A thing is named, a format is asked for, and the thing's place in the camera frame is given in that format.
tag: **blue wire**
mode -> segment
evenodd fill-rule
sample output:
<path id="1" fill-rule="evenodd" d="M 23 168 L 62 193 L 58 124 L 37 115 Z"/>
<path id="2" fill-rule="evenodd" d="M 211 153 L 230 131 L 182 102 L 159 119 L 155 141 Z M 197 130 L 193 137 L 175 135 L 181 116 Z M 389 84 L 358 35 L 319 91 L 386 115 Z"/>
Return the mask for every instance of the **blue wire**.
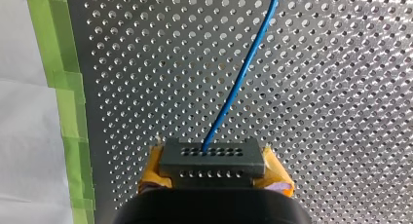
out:
<path id="1" fill-rule="evenodd" d="M 257 35 L 255 37 L 254 42 L 252 43 L 251 48 L 248 51 L 248 54 L 245 57 L 245 61 L 243 64 L 243 67 L 241 67 L 240 73 L 237 76 L 237 79 L 235 80 L 235 84 L 233 88 L 231 89 L 227 100 L 224 103 L 224 106 L 222 106 L 221 111 L 219 111 L 218 116 L 215 119 L 215 122 L 213 122 L 212 127 L 210 128 L 209 132 L 206 135 L 206 138 L 204 139 L 204 143 L 202 146 L 202 151 L 205 152 L 207 148 L 209 147 L 210 143 L 212 142 L 213 136 L 215 135 L 215 131 L 221 126 L 222 121 L 224 121 L 225 116 L 227 115 L 231 104 L 234 102 L 235 97 L 237 96 L 237 92 L 241 87 L 241 84 L 243 83 L 244 77 L 246 75 L 246 71 L 249 68 L 249 65 L 251 64 L 252 59 L 254 58 L 259 44 L 262 41 L 262 38 L 264 37 L 265 33 L 267 32 L 268 25 L 270 24 L 270 20 L 273 18 L 274 13 L 277 8 L 277 3 L 279 0 L 271 0 L 270 6 L 268 7 L 267 14 L 264 18 L 264 21 L 261 24 L 261 27 L 259 28 Z"/>

